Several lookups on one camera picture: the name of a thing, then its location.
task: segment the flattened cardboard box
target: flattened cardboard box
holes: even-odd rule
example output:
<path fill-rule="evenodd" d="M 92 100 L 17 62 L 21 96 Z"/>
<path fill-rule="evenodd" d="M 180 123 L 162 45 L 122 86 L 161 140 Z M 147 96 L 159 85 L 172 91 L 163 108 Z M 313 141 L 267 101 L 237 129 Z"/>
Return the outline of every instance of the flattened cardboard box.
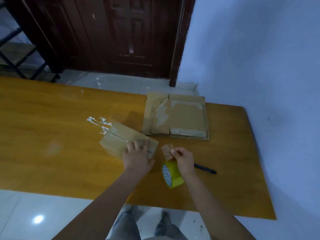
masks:
<path fill-rule="evenodd" d="M 100 145 L 102 145 L 110 155 L 122 159 L 122 153 L 126 150 L 129 141 L 137 140 L 140 148 L 143 148 L 146 139 L 149 140 L 148 158 L 151 159 L 155 155 L 159 142 L 116 122 L 112 123 L 112 127 L 106 132 L 100 141 Z"/>
<path fill-rule="evenodd" d="M 208 141 L 209 129 L 205 98 L 148 93 L 142 133 Z"/>

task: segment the person's right arm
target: person's right arm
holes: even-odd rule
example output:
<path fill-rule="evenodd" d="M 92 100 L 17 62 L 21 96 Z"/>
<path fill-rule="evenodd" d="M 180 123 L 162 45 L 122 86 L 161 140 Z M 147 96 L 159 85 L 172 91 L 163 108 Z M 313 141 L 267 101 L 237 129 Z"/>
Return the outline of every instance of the person's right arm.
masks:
<path fill-rule="evenodd" d="M 212 239 L 255 239 L 215 200 L 194 169 L 193 154 L 183 147 L 171 150 L 178 168 Z"/>

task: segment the hand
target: hand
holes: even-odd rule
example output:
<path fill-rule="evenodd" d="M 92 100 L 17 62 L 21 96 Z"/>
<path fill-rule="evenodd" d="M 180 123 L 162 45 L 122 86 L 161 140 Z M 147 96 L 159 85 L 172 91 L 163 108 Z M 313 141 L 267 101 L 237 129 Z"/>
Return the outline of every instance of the hand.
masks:
<path fill-rule="evenodd" d="M 142 179 L 153 168 L 155 160 L 148 159 L 149 141 L 145 141 L 143 149 L 140 148 L 138 141 L 129 142 L 128 150 L 122 153 L 124 170 Z"/>
<path fill-rule="evenodd" d="M 189 176 L 197 176 L 192 152 L 186 148 L 177 147 L 171 150 L 172 155 L 178 162 L 178 169 L 181 176 L 186 179 Z"/>

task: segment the person's left hand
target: person's left hand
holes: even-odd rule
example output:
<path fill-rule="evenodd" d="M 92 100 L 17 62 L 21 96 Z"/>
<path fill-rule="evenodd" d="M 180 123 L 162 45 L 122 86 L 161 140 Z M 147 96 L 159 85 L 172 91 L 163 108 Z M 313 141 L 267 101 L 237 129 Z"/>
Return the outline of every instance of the person's left hand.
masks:
<path fill-rule="evenodd" d="M 153 168 L 155 160 L 149 160 L 148 149 L 149 141 L 145 141 L 143 149 L 140 148 L 138 141 L 129 142 L 128 150 L 122 153 L 124 170 L 143 178 Z"/>

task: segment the dark brown door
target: dark brown door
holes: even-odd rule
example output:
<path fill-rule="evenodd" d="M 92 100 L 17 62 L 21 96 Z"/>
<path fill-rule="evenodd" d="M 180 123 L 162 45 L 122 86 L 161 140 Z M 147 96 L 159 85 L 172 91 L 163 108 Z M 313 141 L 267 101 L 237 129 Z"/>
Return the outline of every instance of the dark brown door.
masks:
<path fill-rule="evenodd" d="M 25 0 L 66 68 L 92 70 L 94 55 L 74 0 Z"/>
<path fill-rule="evenodd" d="M 169 77 L 180 0 L 28 0 L 65 67 Z"/>
<path fill-rule="evenodd" d="M 75 0 L 100 71 L 168 77 L 179 0 Z"/>

